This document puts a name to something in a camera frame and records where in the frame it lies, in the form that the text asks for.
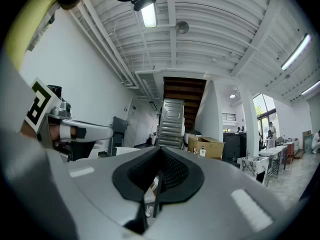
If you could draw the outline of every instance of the white pillar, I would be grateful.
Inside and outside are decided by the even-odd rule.
[[[240,84],[238,86],[240,92],[244,118],[246,124],[246,150],[249,156],[259,156],[259,132],[258,132],[258,120],[256,115],[256,109],[254,99],[252,98],[251,91]]]
[[[204,137],[211,137],[223,142],[222,111],[215,84],[207,80],[201,104],[195,119],[195,130]]]

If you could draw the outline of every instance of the black cabinet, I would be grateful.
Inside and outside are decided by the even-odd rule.
[[[223,133],[224,148],[222,160],[237,162],[238,158],[246,156],[247,150],[247,133]]]

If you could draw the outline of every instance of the concrete floor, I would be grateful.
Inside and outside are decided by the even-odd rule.
[[[287,164],[285,170],[281,165],[278,178],[272,176],[267,188],[289,209],[299,201],[319,163],[320,153],[305,153],[302,159]]]

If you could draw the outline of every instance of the wooden staircase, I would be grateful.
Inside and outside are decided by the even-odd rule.
[[[164,77],[163,80],[163,97],[184,100],[184,126],[186,130],[193,130],[206,80],[182,77]]]

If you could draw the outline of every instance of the fluorescent light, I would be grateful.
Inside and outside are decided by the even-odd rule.
[[[149,4],[141,10],[143,23],[146,28],[155,28],[157,26],[155,4]]]
[[[302,53],[302,51],[306,48],[311,40],[311,36],[309,34],[305,34],[298,47],[294,50],[293,54],[284,62],[281,66],[283,70],[286,70]]]
[[[316,82],[314,85],[312,85],[309,89],[306,89],[303,93],[301,93],[302,95],[305,95],[306,93],[308,93],[309,91],[311,91],[313,88],[317,87],[320,84],[320,81]]]

